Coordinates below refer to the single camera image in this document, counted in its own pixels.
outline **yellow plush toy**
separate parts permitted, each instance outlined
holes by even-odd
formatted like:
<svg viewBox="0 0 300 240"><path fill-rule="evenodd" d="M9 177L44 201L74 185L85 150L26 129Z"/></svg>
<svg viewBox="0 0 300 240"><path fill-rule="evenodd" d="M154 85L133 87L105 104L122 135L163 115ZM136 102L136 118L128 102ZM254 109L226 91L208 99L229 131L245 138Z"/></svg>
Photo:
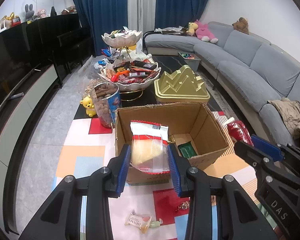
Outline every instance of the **yellow plush toy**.
<svg viewBox="0 0 300 240"><path fill-rule="evenodd" d="M195 33L195 30L198 28L198 25L196 23L189 23L189 30L186 31L189 35L193 36Z"/></svg>
<svg viewBox="0 0 300 240"><path fill-rule="evenodd" d="M85 108L87 108L86 114L88 116L93 117L94 115L97 114L91 97L85 97L83 100L80 101L80 104L83 105Z"/></svg>

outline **sofa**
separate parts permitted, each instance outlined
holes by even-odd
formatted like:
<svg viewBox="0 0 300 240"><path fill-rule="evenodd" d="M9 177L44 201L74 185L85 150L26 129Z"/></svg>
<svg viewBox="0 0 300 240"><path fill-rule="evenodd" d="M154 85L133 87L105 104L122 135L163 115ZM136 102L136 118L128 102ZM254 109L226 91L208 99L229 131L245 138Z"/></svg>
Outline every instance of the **sofa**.
<svg viewBox="0 0 300 240"><path fill-rule="evenodd" d="M300 63L253 33L247 35L217 22L208 26L219 39L216 44L190 36L151 34L145 37L147 51L175 56L178 51L194 52L258 136L272 143L298 145L267 101L282 97L300 101Z"/></svg>

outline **red square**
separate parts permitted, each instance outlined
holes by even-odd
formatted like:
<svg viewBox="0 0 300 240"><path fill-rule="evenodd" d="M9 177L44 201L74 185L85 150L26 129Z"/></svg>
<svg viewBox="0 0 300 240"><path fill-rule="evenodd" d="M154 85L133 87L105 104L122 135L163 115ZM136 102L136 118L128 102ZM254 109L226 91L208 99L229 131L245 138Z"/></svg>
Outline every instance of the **red square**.
<svg viewBox="0 0 300 240"><path fill-rule="evenodd" d="M153 200L156 219L161 218L162 225L174 224L174 217L189 213L189 209L176 211L189 198L179 198L173 188L153 191Z"/></svg>
<svg viewBox="0 0 300 240"><path fill-rule="evenodd" d="M100 124L99 118L92 118L89 128L89 134L104 134L104 133L112 133L112 129L104 128Z"/></svg>

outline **plastic bucket of nuts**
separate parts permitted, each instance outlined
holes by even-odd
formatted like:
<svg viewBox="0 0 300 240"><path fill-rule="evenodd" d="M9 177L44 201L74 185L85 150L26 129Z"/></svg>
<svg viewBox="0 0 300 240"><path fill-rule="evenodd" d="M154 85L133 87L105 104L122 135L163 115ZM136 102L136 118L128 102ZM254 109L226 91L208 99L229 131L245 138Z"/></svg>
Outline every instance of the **plastic bucket of nuts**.
<svg viewBox="0 0 300 240"><path fill-rule="evenodd" d="M113 128L115 111L121 107L119 87L112 82L101 83L90 92L100 124L105 128Z"/></svg>

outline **gray rabbit plush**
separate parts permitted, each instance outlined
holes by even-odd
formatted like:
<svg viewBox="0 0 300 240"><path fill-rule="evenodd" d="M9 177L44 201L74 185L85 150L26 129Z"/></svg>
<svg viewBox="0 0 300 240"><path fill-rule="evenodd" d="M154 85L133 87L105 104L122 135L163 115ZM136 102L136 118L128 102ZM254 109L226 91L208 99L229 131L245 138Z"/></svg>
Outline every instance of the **gray rabbit plush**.
<svg viewBox="0 0 300 240"><path fill-rule="evenodd" d="M27 21L33 21L32 16L34 15L34 10L32 10L33 5L26 4L25 5L25 11L26 11L26 22Z"/></svg>

